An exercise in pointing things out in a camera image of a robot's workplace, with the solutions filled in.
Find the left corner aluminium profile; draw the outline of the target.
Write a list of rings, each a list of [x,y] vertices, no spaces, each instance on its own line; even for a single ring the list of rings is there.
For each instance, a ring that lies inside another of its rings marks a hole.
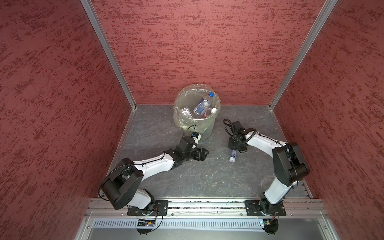
[[[133,94],[128,86],[126,78],[123,74],[123,71],[118,63],[118,60],[114,54],[114,51],[108,41],[108,38],[103,30],[102,24],[97,16],[96,10],[90,0],[81,0],[82,6],[85,9],[85,12],[91,22],[91,25],[101,43],[103,50],[109,60],[110,65],[113,68],[113,71],[126,95],[127,100],[130,103],[131,108],[135,111],[137,108],[136,101],[134,100]]]

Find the clear plastic bin liner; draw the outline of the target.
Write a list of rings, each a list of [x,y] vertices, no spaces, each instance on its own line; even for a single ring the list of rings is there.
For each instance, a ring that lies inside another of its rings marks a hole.
[[[207,118],[203,116],[200,119],[196,119],[193,110],[200,102],[201,98],[209,92],[213,92],[215,94],[213,104],[210,108],[216,108],[217,112]],[[189,107],[194,116],[193,119],[182,114],[181,109],[184,107]],[[216,117],[219,115],[220,110],[220,97],[210,86],[206,84],[192,84],[184,87],[178,93],[174,101],[174,122],[177,127],[182,128],[183,130],[195,130],[199,134],[209,137],[212,133]]]

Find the clear purple tinted bottle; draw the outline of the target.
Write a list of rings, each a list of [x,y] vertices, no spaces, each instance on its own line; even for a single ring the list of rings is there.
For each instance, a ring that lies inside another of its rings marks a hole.
[[[236,150],[231,150],[230,157],[229,157],[229,162],[234,163],[237,158],[237,151]]]

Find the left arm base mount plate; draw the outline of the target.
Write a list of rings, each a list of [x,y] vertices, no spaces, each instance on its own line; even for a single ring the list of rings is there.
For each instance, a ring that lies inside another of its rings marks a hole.
[[[168,200],[155,200],[151,211],[149,210],[150,206],[148,206],[144,210],[141,210],[137,207],[128,206],[127,215],[137,217],[166,216],[168,211],[168,205]]]

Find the right corner aluminium profile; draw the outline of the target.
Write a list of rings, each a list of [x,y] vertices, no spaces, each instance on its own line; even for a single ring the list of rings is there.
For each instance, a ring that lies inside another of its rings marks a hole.
[[[273,97],[272,101],[269,104],[269,109],[272,112],[275,107],[277,106],[279,100],[283,96],[283,93],[287,89],[288,85],[292,81],[295,73],[297,72],[299,66],[301,65],[302,61],[306,57],[308,51],[310,50],[311,46],[315,42],[317,36],[319,35],[320,31],[322,30],[324,24],[326,23],[328,17],[332,13],[334,7],[338,3],[338,0],[326,0],[324,5],[322,6],[318,16],[316,17],[311,29],[309,30],[303,44],[300,47],[300,50],[298,51],[291,67],[289,68],[287,74],[285,75],[281,85],[279,86],[275,96]]]

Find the clear orange label bottle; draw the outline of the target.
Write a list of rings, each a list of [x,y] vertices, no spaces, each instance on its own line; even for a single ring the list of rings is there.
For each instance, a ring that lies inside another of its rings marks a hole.
[[[206,111],[204,117],[207,118],[209,117],[210,115],[213,115],[217,112],[217,109],[216,108],[208,108],[208,110]]]

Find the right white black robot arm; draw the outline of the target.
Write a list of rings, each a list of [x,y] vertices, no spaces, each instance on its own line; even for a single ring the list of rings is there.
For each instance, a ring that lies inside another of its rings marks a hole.
[[[225,119],[223,123],[230,136],[230,150],[245,153],[248,147],[254,147],[272,157],[275,178],[261,193],[257,209],[265,216],[278,212],[287,193],[310,173],[300,146],[295,142],[286,143],[267,137],[253,128],[245,129],[239,121]]]

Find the white perforated vent strip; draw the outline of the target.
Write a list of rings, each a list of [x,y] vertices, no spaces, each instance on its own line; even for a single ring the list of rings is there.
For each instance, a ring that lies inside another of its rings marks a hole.
[[[139,219],[95,219],[94,229],[136,229]],[[263,231],[263,221],[259,219],[158,219],[163,220],[159,230],[221,230],[221,231]]]

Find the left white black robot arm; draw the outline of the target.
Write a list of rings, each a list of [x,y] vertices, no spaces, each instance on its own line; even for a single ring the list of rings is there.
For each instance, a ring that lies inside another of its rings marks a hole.
[[[199,148],[201,135],[193,132],[181,138],[177,147],[164,151],[157,157],[132,161],[122,159],[100,185],[115,210],[124,207],[135,207],[141,214],[150,215],[156,210],[156,199],[149,191],[140,189],[143,180],[162,172],[168,172],[180,167],[184,162],[195,160],[204,161],[209,154],[205,148]]]

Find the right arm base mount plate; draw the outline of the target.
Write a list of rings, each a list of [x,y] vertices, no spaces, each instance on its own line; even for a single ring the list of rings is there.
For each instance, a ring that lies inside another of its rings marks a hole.
[[[277,204],[270,204],[265,200],[244,201],[245,210],[247,216],[257,216],[257,217],[285,217],[287,215],[283,202],[280,201]]]

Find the green white label bottle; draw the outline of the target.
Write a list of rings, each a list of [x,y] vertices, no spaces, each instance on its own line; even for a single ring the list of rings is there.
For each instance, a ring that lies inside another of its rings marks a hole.
[[[194,118],[192,112],[190,111],[189,107],[184,107],[181,109],[181,112],[184,116],[188,117],[188,118]]]

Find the blue cap artesian bottle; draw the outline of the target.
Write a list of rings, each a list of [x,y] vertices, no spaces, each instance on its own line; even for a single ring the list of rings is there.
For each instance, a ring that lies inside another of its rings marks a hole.
[[[196,119],[200,119],[207,112],[208,108],[212,106],[215,94],[209,92],[201,98],[200,102],[195,106],[193,113]]]

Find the corner aluminium profile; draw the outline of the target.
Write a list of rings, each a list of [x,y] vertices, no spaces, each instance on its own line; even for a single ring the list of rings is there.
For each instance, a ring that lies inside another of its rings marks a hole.
[[[303,44],[300,47],[300,50],[298,51],[291,67],[289,68],[287,74],[285,75],[281,85],[279,86],[275,96],[273,97],[272,101],[269,104],[269,109],[272,112],[275,107],[277,106],[279,100],[283,96],[283,93],[287,89],[288,85],[292,81],[295,73],[297,72],[299,66],[301,65],[302,61],[306,57],[308,51],[310,50],[311,46],[315,42],[317,36],[319,35],[320,31],[322,30],[324,24],[326,23],[328,17],[332,13],[334,7],[338,3],[338,0],[326,0],[324,5],[322,6],[318,16],[316,17],[311,29],[309,30]]]
[[[128,86],[126,78],[123,74],[123,71],[118,63],[118,60],[114,54],[114,51],[108,41],[108,38],[103,30],[102,24],[97,16],[96,10],[90,0],[81,0],[82,6],[85,9],[85,12],[91,22],[91,25],[101,43],[103,50],[109,60],[110,65],[113,68],[113,71],[126,95],[127,100],[130,103],[131,108],[135,111],[137,108],[136,101],[134,100],[133,94]]]

